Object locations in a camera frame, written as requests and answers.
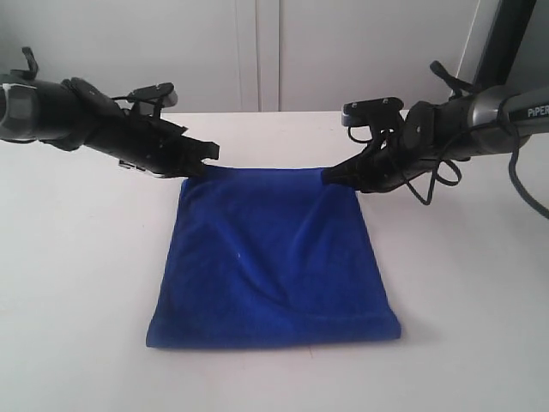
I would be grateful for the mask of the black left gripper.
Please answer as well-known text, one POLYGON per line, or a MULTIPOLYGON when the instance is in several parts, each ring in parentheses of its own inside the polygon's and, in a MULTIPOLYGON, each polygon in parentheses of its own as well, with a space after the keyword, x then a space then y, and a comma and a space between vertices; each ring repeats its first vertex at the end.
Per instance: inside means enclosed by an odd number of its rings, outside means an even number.
POLYGON ((129 94, 111 98, 77 77, 63 84, 85 112, 70 135, 78 147, 89 147, 157 177, 200 176, 205 160, 219 159, 220 146, 215 142, 186 136, 186 127, 162 119, 161 113, 156 118, 132 111, 129 94))

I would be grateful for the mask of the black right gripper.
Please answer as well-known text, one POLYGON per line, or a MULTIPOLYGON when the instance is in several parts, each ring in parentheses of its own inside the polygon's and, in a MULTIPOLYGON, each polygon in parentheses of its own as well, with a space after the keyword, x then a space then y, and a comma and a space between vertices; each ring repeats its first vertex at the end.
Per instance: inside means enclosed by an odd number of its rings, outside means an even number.
POLYGON ((434 155, 414 156, 395 148, 377 149, 373 142, 365 144, 360 155, 326 167, 321 172, 324 185, 343 185, 362 193, 387 193, 406 181, 430 172, 437 164, 434 155))

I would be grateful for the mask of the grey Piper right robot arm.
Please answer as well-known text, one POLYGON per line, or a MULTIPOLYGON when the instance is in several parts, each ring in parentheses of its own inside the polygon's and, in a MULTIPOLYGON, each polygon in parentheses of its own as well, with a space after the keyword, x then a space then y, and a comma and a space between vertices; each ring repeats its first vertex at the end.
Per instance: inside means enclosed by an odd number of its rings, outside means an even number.
POLYGON ((406 116, 396 97, 342 107, 342 125, 348 130, 366 127, 371 139, 359 154, 324 169, 325 184, 385 193, 440 163, 508 154, 532 135, 548 131, 547 88, 523 93, 505 86, 483 89, 453 77, 438 61, 430 68, 454 92, 442 104, 419 101, 406 116))

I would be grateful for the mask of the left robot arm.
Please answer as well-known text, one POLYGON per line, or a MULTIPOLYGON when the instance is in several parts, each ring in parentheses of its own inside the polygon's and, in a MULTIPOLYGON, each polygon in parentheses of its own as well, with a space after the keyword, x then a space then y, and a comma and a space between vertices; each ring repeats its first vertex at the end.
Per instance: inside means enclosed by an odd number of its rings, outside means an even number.
POLYGON ((79 77, 41 81, 32 49, 21 51, 27 68, 1 76, 2 141, 66 152, 85 146, 161 179, 199 176, 206 160, 219 158, 218 144, 188 137, 186 127, 161 117, 178 101, 172 83, 109 97, 79 77))

